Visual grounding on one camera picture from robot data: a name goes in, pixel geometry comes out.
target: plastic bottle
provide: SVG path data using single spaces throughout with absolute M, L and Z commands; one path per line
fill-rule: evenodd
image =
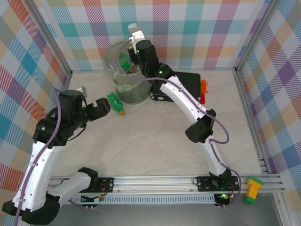
M 115 93 L 110 93 L 108 96 L 108 101 L 112 108 L 119 112 L 119 114 L 124 115 L 126 112 L 123 110 L 123 104 L 122 102 L 118 99 L 117 95 Z

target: marble surface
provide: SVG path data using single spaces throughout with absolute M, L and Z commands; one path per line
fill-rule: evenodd
M 228 144 L 218 145 L 223 160 L 239 173 L 261 173 L 232 72 L 198 73 L 208 83 L 205 107 L 216 111 L 230 134 Z M 87 88 L 88 103 L 114 91 L 103 72 L 75 73 L 70 89 L 80 85 Z M 190 123 L 175 103 L 147 99 L 124 109 L 123 116 L 111 109 L 68 142 L 52 175 L 70 176 L 83 166 L 107 176 L 208 174 L 202 149 L 185 135 Z M 217 124 L 214 136 L 226 138 Z

